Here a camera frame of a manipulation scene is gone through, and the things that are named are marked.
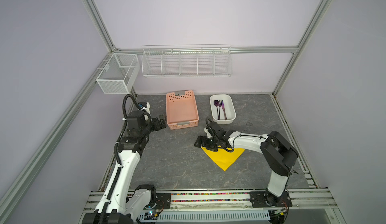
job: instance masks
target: white tray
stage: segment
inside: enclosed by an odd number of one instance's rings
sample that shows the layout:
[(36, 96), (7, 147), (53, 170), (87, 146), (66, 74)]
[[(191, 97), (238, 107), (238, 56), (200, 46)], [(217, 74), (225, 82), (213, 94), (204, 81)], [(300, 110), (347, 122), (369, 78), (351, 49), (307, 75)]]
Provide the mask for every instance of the white tray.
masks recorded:
[[(224, 102), (224, 108), (225, 108), (225, 113), (227, 115), (227, 120), (225, 120), (224, 118), (224, 111), (222, 110), (222, 107), (220, 109), (220, 120), (217, 120), (217, 109), (219, 109), (219, 107), (216, 107), (213, 102), (215, 100), (220, 100), (220, 99), (223, 100)], [(215, 121), (218, 124), (230, 124), (236, 118), (235, 107), (233, 105), (232, 98), (229, 95), (219, 94), (219, 95), (211, 96), (210, 109), (212, 110), (213, 121)]]

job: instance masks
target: white mesh basket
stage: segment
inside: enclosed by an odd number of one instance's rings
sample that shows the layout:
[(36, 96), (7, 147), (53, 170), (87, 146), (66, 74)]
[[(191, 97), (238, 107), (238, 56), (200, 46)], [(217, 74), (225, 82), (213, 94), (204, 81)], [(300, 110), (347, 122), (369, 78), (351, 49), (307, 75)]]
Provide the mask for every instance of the white mesh basket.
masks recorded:
[(230, 47), (144, 50), (142, 74), (145, 77), (231, 76)]
[(97, 77), (97, 82), (104, 93), (129, 94), (139, 68), (136, 54), (114, 53)]

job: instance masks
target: yellow napkin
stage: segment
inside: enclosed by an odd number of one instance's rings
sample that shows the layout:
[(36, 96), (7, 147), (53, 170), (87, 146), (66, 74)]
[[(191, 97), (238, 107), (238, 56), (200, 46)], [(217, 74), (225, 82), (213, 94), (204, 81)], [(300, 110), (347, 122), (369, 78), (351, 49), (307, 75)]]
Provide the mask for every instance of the yellow napkin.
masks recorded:
[(235, 149), (232, 153), (223, 149), (219, 149), (217, 152), (207, 150), (204, 147), (201, 147), (201, 149), (203, 149), (209, 158), (224, 171), (227, 170), (244, 152), (244, 149)]

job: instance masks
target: table surface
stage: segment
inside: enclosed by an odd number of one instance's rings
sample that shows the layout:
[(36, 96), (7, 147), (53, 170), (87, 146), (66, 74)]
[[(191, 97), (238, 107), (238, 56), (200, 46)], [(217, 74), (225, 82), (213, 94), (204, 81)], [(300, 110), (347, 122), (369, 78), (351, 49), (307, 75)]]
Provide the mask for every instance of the table surface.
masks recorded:
[[(288, 139), (279, 115), (268, 94), (230, 95), (236, 119), (222, 125), (225, 131), (237, 130), (249, 134), (278, 131)], [(205, 118), (211, 117), (210, 95), (195, 95), (199, 115), (197, 127), (170, 130), (169, 127), (150, 134), (130, 184), (153, 184), (159, 190), (172, 189), (265, 189), (271, 169), (260, 153), (245, 150), (226, 171), (218, 167), (202, 149), (194, 147), (199, 135), (205, 135)], [(139, 101), (150, 103), (152, 117), (166, 116), (166, 95), (139, 95)], [(300, 165), (288, 180), (289, 189), (309, 188)]]

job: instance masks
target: spoon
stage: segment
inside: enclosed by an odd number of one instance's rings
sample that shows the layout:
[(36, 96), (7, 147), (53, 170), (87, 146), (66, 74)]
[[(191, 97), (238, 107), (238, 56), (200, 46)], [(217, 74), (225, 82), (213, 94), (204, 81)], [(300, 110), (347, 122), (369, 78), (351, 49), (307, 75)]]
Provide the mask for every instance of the spoon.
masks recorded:
[(219, 100), (215, 100), (214, 102), (213, 102), (213, 104), (215, 105), (215, 107), (216, 107), (216, 111), (217, 111), (217, 120), (220, 120), (220, 114), (219, 114), (219, 110), (218, 110), (218, 106), (219, 106)]

